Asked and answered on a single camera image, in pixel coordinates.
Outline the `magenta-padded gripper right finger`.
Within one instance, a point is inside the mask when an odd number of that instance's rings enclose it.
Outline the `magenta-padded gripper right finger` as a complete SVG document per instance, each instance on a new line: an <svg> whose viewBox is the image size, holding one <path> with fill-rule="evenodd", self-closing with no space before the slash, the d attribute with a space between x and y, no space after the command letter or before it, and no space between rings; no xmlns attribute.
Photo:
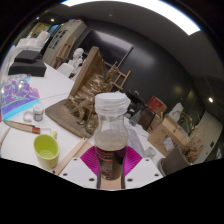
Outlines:
<svg viewBox="0 0 224 224"><path fill-rule="evenodd" d="M162 174L150 158L142 158L131 147L125 156L125 188L143 187L162 178Z"/></svg>

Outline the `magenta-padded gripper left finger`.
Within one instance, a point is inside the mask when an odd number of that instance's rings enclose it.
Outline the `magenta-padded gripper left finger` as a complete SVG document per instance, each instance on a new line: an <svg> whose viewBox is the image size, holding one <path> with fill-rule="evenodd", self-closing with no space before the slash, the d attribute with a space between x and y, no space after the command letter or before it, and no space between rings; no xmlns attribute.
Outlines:
<svg viewBox="0 0 224 224"><path fill-rule="evenodd" d="M95 147L90 147L81 157L73 157L60 173L60 177L84 188L98 186L99 163Z"/></svg>

